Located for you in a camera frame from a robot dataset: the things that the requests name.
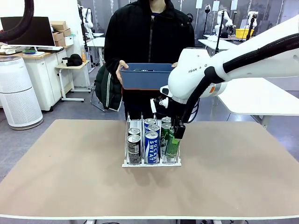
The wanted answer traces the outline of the person's right hand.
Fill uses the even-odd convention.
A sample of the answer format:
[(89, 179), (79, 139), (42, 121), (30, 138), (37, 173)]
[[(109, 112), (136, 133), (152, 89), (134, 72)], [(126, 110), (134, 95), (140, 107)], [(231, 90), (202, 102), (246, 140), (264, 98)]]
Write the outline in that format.
[(128, 69), (129, 66), (125, 63), (125, 61), (123, 60), (120, 60), (119, 61), (119, 65), (118, 65), (118, 68), (116, 70), (116, 76), (118, 78), (118, 80), (120, 81), (120, 83), (122, 84), (122, 78), (121, 78), (121, 68), (125, 68), (125, 69)]

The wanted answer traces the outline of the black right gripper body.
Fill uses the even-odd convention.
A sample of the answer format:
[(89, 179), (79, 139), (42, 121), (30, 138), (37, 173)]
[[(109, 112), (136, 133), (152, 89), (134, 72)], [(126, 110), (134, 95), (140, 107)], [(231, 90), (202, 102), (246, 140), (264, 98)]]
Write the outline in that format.
[(168, 98), (167, 116), (172, 119), (183, 120), (186, 104), (181, 104), (172, 98)]

